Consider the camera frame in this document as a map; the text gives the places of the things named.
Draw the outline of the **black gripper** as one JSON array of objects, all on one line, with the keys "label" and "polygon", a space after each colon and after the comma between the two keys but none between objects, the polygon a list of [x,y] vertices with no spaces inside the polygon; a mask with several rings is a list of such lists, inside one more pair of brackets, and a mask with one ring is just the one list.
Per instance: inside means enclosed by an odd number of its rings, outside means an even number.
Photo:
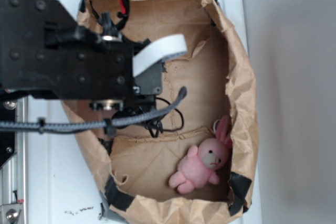
[{"label": "black gripper", "polygon": [[156,60],[140,75],[134,42],[103,13],[103,31],[78,25],[58,0],[1,0],[1,101],[89,100],[94,110],[154,105],[162,92]]}]

